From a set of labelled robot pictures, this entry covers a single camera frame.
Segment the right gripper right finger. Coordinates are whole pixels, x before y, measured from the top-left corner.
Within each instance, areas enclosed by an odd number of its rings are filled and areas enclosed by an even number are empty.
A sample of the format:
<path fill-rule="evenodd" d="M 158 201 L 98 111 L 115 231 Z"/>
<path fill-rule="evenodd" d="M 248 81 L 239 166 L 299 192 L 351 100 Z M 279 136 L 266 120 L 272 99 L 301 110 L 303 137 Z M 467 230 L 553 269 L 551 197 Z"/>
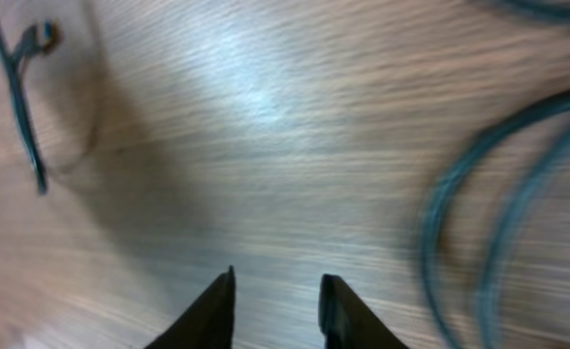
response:
<path fill-rule="evenodd" d="M 325 349 L 407 349 L 338 275 L 322 276 L 318 324 Z"/>

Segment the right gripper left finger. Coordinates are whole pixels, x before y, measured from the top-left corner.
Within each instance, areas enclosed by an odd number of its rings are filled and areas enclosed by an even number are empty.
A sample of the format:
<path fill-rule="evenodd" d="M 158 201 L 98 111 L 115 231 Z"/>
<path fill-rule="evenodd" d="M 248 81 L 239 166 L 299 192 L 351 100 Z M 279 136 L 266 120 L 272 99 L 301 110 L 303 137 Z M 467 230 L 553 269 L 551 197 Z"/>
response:
<path fill-rule="evenodd" d="M 236 274 L 219 274 L 145 349 L 231 349 L 235 332 Z"/>

